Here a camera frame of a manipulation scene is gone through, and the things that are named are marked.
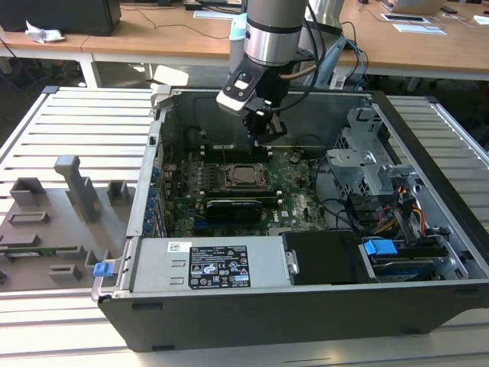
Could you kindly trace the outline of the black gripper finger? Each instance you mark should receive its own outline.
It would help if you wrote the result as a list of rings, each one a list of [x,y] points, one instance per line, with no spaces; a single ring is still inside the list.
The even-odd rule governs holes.
[[[258,146],[260,139],[267,134],[266,115],[262,111],[249,111],[244,117],[243,124],[248,131],[249,145]]]
[[[269,144],[282,138],[287,134],[287,127],[279,119],[271,119],[267,124],[267,134],[265,135],[265,143]]]

